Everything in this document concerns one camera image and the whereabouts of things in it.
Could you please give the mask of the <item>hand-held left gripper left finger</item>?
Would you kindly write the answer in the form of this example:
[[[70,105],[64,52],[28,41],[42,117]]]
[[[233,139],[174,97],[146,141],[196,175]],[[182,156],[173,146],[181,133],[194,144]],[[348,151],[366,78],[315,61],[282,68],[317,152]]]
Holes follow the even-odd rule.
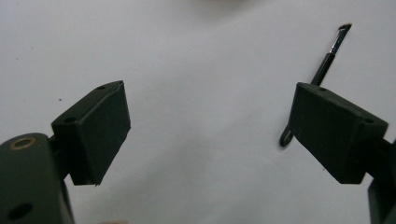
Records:
[[[124,82],[95,88],[51,123],[76,185],[99,185],[131,129]]]

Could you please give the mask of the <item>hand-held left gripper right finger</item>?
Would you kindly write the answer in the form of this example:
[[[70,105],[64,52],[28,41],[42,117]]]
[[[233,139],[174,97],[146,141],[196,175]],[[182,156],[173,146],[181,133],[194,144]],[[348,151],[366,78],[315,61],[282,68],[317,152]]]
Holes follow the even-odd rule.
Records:
[[[320,86],[296,84],[288,126],[321,165],[341,184],[359,184],[369,151],[388,124]]]

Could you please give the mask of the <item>black makeup brush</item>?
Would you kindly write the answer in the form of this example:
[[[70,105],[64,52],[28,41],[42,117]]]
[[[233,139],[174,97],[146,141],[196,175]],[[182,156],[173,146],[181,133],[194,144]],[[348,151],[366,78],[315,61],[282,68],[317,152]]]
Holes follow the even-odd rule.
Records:
[[[326,77],[332,62],[336,56],[337,51],[339,50],[340,46],[342,45],[345,37],[347,36],[348,31],[352,27],[351,23],[346,23],[341,25],[337,29],[337,35],[332,43],[332,46],[329,49],[329,52],[325,55],[324,59],[322,60],[317,72],[315,73],[314,77],[310,81],[312,85],[319,86],[323,79]],[[287,147],[291,140],[293,139],[293,134],[290,130],[289,126],[286,126],[282,134],[279,138],[279,145],[281,147]]]

